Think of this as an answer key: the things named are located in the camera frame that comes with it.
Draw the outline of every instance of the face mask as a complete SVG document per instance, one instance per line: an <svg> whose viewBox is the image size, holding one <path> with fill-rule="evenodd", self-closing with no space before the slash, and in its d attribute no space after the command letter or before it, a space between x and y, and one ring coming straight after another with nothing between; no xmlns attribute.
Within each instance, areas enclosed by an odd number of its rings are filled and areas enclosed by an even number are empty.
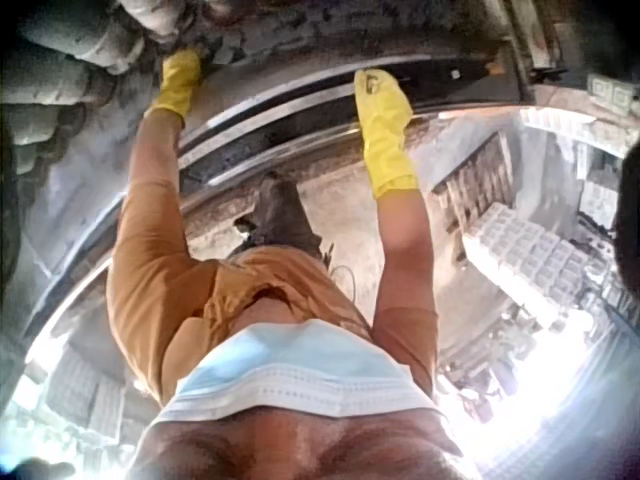
<svg viewBox="0 0 640 480"><path fill-rule="evenodd" d="M154 421L217 420L271 406L328 417L437 407L406 365L321 320L255 324L212 350Z"/></svg>

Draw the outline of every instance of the cable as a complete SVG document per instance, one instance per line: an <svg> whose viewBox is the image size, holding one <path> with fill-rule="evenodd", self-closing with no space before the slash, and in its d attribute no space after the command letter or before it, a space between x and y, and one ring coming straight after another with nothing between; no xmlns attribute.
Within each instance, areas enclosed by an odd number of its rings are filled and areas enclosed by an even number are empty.
<svg viewBox="0 0 640 480"><path fill-rule="evenodd" d="M334 273L336 273L336 271L340 270L341 268L344 268L345 270L347 270L347 272L349 272L349 275L351 276L351 284L353 285L353 298L351 299L351 302L355 303L355 301L356 301L356 276L353 273L353 270L351 270L351 268L347 267L346 265L338 265L337 267L333 267L331 269L331 271L329 272L329 277L333 278Z"/></svg>

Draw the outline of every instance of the orange shirt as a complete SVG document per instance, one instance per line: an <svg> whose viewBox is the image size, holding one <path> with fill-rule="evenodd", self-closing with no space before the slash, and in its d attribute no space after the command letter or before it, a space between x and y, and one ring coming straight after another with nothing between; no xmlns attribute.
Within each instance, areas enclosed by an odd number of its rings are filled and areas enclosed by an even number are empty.
<svg viewBox="0 0 640 480"><path fill-rule="evenodd" d="M282 299L298 322L318 318L365 338L409 365L429 395L437 357L437 315L378 313L370 328L321 262L288 247L259 247L230 260L190 257L178 195L169 183L132 185L125 200L107 305L130 367L162 405L257 296Z"/></svg>

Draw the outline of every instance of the yellow rubber glove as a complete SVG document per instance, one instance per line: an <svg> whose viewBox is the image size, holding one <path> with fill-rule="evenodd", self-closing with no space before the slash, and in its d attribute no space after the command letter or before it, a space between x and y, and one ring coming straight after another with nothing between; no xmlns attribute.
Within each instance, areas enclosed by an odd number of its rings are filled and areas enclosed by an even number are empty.
<svg viewBox="0 0 640 480"><path fill-rule="evenodd" d="M162 86L145 115L163 108L182 117L191 108L191 94L200 80L200 58L195 50L181 50L162 64Z"/></svg>
<svg viewBox="0 0 640 480"><path fill-rule="evenodd" d="M418 189L418 178L404 151L404 129L413 111L398 82L383 70L360 70L354 84L373 196Z"/></svg>

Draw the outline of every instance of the hair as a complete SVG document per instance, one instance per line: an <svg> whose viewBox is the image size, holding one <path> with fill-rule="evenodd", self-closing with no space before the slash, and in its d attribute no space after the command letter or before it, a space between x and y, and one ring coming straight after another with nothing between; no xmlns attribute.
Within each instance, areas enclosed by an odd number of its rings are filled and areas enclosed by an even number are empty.
<svg viewBox="0 0 640 480"><path fill-rule="evenodd" d="M614 226L616 263L625 288L640 301L640 142L622 164L618 211Z"/></svg>

